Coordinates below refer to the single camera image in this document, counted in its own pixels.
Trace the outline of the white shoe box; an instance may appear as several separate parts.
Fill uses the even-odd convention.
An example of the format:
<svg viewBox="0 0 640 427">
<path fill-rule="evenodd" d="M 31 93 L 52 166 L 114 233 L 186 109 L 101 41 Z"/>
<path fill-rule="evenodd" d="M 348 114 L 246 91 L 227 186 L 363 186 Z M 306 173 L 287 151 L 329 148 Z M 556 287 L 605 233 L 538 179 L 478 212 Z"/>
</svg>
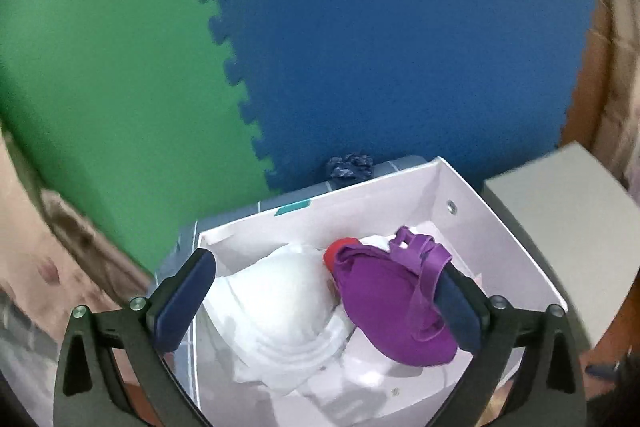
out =
<svg viewBox="0 0 640 427">
<path fill-rule="evenodd" d="M 190 363 L 216 426 L 421 426 L 483 341 L 463 284 L 509 307 L 564 305 L 439 158 L 206 219 L 192 243 L 217 263 Z"/>
</svg>

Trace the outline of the blue foam mat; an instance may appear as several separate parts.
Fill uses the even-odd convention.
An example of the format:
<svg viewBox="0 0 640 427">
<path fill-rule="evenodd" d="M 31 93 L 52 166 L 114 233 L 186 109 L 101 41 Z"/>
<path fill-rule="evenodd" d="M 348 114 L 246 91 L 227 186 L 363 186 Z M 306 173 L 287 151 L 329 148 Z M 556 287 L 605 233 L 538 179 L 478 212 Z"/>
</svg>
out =
<svg viewBox="0 0 640 427">
<path fill-rule="evenodd" d="M 551 152 L 596 0 L 215 0 L 273 190 L 333 156 L 447 159 L 473 183 Z"/>
</svg>

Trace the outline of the green foam mat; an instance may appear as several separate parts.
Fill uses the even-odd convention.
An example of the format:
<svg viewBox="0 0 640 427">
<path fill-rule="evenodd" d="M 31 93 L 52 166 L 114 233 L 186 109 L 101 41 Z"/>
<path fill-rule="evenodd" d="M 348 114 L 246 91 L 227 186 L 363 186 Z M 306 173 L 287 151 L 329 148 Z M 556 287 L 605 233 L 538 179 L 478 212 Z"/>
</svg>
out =
<svg viewBox="0 0 640 427">
<path fill-rule="evenodd" d="M 1 119 L 48 187 L 145 269 L 265 198 L 215 1 L 1 0 Z"/>
</svg>

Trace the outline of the white bra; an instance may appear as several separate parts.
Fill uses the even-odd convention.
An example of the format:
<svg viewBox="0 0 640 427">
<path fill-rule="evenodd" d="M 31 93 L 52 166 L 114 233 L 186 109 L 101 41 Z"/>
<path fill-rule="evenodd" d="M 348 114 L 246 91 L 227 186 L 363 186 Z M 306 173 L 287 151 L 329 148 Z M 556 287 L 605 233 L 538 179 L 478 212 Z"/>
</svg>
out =
<svg viewBox="0 0 640 427">
<path fill-rule="evenodd" d="M 204 308 L 233 381 L 279 393 L 337 357 L 355 329 L 322 251 L 299 243 L 216 277 Z"/>
</svg>

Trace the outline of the dark blue scrunchie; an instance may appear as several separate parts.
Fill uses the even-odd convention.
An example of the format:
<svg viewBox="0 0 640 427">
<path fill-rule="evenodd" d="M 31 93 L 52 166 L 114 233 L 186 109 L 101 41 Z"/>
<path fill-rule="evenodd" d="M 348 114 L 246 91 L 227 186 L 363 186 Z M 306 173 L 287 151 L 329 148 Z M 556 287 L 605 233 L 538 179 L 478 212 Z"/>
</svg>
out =
<svg viewBox="0 0 640 427">
<path fill-rule="evenodd" d="M 363 153 L 334 156 L 326 163 L 326 176 L 341 183 L 368 181 L 373 176 L 373 159 Z"/>
</svg>

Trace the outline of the red cloth item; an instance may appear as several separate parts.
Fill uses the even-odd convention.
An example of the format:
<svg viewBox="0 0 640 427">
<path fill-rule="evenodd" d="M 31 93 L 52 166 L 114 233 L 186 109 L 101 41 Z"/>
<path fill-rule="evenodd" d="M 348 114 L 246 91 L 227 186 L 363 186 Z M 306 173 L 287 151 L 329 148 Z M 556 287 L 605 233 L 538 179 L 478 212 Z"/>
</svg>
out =
<svg viewBox="0 0 640 427">
<path fill-rule="evenodd" d="M 343 237 L 331 243 L 323 254 L 323 262 L 328 270 L 333 273 L 337 253 L 346 246 L 359 245 L 360 240 L 356 237 Z"/>
</svg>

